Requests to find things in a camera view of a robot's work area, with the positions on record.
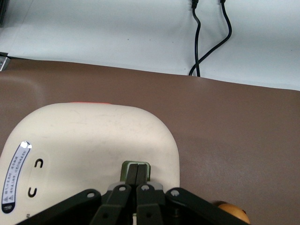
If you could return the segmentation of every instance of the brown table surface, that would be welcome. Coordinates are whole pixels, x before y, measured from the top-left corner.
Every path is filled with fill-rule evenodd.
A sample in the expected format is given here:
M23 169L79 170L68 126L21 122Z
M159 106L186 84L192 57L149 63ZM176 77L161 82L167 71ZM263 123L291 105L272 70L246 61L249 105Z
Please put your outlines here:
M173 134L181 187L243 208L254 225L300 222L300 92L65 62L0 72L0 149L27 114L59 102L145 109Z

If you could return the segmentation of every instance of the orange object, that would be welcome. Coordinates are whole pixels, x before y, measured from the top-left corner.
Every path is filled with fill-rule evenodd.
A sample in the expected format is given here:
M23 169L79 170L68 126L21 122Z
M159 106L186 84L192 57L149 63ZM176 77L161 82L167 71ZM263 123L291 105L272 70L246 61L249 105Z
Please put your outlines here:
M231 215L235 216L236 218L239 218L240 220L244 221L245 223L250 224L249 218L246 215L245 211L240 209L239 207L232 205L232 204L221 204L219 205L219 208L230 213Z

